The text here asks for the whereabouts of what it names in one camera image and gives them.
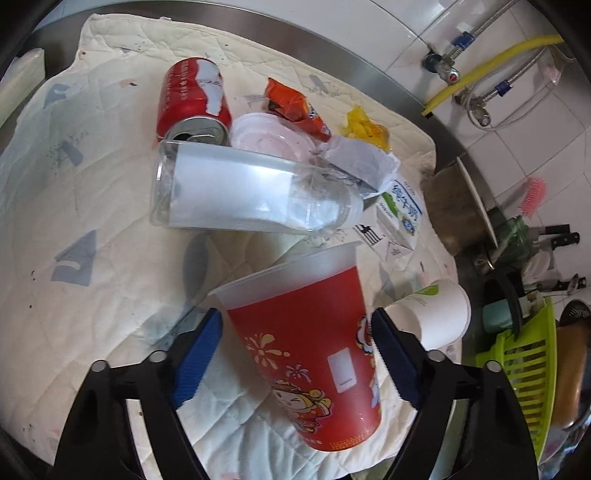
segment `red plastic cup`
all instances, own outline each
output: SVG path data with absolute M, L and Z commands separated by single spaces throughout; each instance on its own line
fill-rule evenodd
M 211 292 L 296 429 L 325 452 L 362 443 L 381 419 L 357 245 L 304 255 Z

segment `can top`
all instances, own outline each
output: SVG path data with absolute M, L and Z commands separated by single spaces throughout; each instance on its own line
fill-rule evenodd
M 228 145 L 228 129 L 210 116 L 192 116 L 174 124 L 165 139 Z

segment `yellow hose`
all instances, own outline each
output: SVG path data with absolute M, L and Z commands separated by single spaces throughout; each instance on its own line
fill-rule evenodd
M 476 67 L 469 74 L 467 74 L 462 79 L 462 81 L 456 83 L 455 85 L 450 85 L 444 88 L 441 92 L 439 92 L 436 96 L 434 96 L 431 100 L 427 102 L 427 104 L 425 105 L 425 110 L 423 110 L 422 116 L 427 116 L 439 105 L 441 105 L 447 98 L 451 97 L 454 93 L 456 93 L 458 90 L 463 89 L 466 85 L 470 85 L 471 83 L 477 82 L 482 77 L 484 77 L 484 75 L 497 69 L 513 57 L 528 50 L 533 50 L 534 48 L 547 47 L 548 45 L 556 45 L 557 43 L 562 42 L 564 42 L 564 40 L 560 35 L 547 35 L 545 37 L 532 38 L 531 40 L 526 40 L 521 43 L 518 43 L 517 45 L 509 47 L 504 52 L 499 53 L 493 59 L 490 59 L 486 63 L 483 63 L 479 67 Z

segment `blue gripper pad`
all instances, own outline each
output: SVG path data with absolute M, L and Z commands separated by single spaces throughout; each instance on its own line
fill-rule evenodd
M 399 335 L 409 333 L 396 330 L 392 320 L 383 309 L 376 310 L 371 319 L 371 332 L 375 345 L 386 364 L 398 395 L 417 410 L 422 403 L 419 390 L 419 371 L 406 353 Z
M 200 335 L 175 372 L 174 390 L 170 400 L 175 409 L 195 396 L 201 379 L 222 338 L 222 314 L 219 311 L 205 317 Z

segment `green leaf logo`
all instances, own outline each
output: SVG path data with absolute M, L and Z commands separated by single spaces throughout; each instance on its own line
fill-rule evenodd
M 439 293 L 439 285 L 429 285 L 427 288 L 419 290 L 417 293 L 419 295 L 429 295 L 430 297 L 434 297 Z

